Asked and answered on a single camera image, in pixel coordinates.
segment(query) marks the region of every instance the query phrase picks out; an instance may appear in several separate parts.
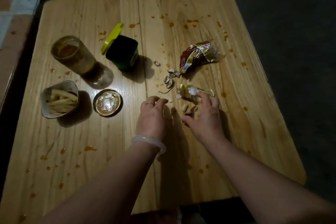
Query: white bangle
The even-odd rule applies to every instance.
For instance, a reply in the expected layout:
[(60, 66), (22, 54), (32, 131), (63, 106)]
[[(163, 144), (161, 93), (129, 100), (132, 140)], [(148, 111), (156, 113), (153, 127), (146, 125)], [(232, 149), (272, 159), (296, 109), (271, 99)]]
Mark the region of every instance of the white bangle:
[(150, 137), (150, 136), (140, 136), (140, 135), (136, 135), (135, 137), (132, 138), (132, 143), (137, 142), (137, 141), (143, 141), (146, 143), (150, 143), (153, 144), (157, 147), (160, 148), (160, 152), (159, 154), (164, 154), (166, 152), (166, 146), (159, 140)]

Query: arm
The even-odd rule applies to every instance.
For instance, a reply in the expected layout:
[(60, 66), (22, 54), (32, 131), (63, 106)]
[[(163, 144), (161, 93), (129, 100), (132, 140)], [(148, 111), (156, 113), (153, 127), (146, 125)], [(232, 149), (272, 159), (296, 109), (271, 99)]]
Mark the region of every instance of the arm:
[[(163, 106), (167, 99), (150, 97), (141, 104), (137, 135), (163, 140)], [(159, 148), (135, 142), (106, 171), (42, 217), (39, 223), (126, 223)]]
[(335, 222), (335, 206), (263, 165), (226, 140), (219, 101), (206, 94), (199, 120), (183, 116), (195, 137), (224, 169), (257, 223)]

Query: glass cup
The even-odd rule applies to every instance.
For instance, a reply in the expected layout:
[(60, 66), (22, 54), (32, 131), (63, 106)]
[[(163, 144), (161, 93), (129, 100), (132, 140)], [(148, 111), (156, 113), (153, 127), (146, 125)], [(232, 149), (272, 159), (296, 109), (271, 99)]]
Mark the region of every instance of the glass cup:
[(96, 63), (92, 53), (73, 35), (58, 39), (52, 45), (51, 54), (57, 61), (79, 75), (89, 72)]

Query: floor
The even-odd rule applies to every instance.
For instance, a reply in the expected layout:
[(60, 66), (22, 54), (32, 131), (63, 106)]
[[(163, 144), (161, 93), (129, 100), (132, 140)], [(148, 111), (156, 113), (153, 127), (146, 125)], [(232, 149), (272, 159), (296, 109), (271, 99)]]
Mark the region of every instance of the floor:
[(307, 172), (336, 203), (335, 0), (236, 0)]

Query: wooden table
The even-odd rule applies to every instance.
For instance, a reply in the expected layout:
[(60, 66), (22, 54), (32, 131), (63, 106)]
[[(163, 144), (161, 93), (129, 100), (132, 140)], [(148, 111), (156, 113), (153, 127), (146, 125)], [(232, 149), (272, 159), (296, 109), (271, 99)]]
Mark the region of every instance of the wooden table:
[[(139, 42), (142, 56), (131, 74), (123, 75), (100, 54), (99, 33), (111, 32), (118, 22), (125, 23), (122, 35)], [(39, 94), (45, 87), (78, 80), (78, 88), (91, 101), (100, 91), (77, 74), (65, 75), (68, 69), (50, 55), (51, 45), (64, 35), (78, 36), (112, 70), (107, 88), (120, 92), (124, 100), (118, 115), (103, 118), (92, 112), (68, 128), (41, 116)], [(151, 95), (165, 97), (157, 85), (167, 75), (166, 64), (177, 68), (183, 50), (210, 39), (217, 41), (225, 58), (192, 73), (191, 82), (215, 91), (225, 133), (235, 145), (303, 184), (305, 171), (235, 0), (54, 0), (45, 4), (41, 17), (0, 222), (17, 223), (21, 215), (26, 215), (25, 222), (35, 222), (113, 162), (131, 144), (141, 102)], [(175, 82), (185, 83), (186, 78)], [(165, 113), (170, 123), (167, 152), (150, 168), (133, 213), (238, 196), (216, 161), (182, 125), (185, 101), (176, 94), (176, 88), (170, 91), (173, 102), (167, 104), (176, 110)], [(98, 150), (84, 151), (88, 145)]]

